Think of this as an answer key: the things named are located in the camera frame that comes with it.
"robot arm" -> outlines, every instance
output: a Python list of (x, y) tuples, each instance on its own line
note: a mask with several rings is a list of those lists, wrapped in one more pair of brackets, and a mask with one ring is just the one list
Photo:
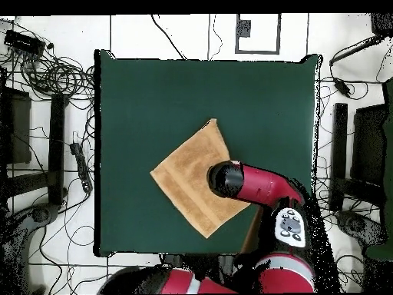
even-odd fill
[(220, 197), (263, 205), (270, 212), (261, 222), (258, 250), (247, 255), (243, 267), (234, 273), (229, 284), (232, 290), (206, 277), (198, 280), (188, 270), (161, 266), (115, 274), (99, 294), (124, 290), (157, 294), (339, 293), (338, 272), (318, 204), (301, 184), (238, 161), (211, 167), (207, 182)]

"black border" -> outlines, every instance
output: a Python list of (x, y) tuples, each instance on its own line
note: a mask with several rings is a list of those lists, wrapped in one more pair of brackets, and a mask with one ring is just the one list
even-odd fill
[(95, 162), (94, 162), (94, 244), (93, 253), (96, 257), (101, 255), (101, 54), (94, 50), (94, 119), (95, 131)]
[(239, 35), (237, 34), (237, 26), (240, 21), (240, 14), (236, 14), (236, 44), (235, 44), (235, 54), (236, 55), (279, 55), (279, 50), (281, 47), (281, 14), (277, 14), (279, 20), (277, 21), (277, 39), (276, 39), (276, 50), (275, 51), (248, 51), (239, 50)]

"towel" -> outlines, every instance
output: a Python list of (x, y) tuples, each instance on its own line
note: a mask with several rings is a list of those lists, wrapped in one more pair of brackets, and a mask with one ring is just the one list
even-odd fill
[(150, 172), (173, 205), (205, 238), (249, 205), (218, 197), (209, 189), (209, 167), (229, 159), (217, 120), (210, 119)]

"power strip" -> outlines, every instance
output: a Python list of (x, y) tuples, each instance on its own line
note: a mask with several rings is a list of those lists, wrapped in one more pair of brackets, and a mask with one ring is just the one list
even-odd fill
[(45, 49), (45, 43), (37, 38), (7, 30), (4, 44), (13, 48), (18, 55), (26, 55), (31, 59), (40, 58)]

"tile grout line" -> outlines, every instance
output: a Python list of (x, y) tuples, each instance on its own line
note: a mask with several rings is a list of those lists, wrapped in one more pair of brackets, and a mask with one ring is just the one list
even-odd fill
[(112, 53), (112, 16), (109, 16), (109, 51)]

